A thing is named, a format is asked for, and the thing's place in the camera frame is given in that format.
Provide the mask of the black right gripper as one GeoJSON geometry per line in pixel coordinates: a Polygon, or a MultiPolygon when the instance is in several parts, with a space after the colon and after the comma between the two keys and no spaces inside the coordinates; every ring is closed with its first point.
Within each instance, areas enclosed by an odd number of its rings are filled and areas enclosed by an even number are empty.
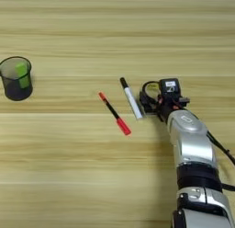
{"type": "Polygon", "coordinates": [[[166,122],[170,114],[176,110],[184,110],[186,105],[190,103],[188,97],[172,97],[158,96],[158,102],[154,103],[154,99],[149,97],[144,91],[140,91],[140,102],[143,103],[143,109],[146,114],[156,114],[160,121],[166,122]]]}

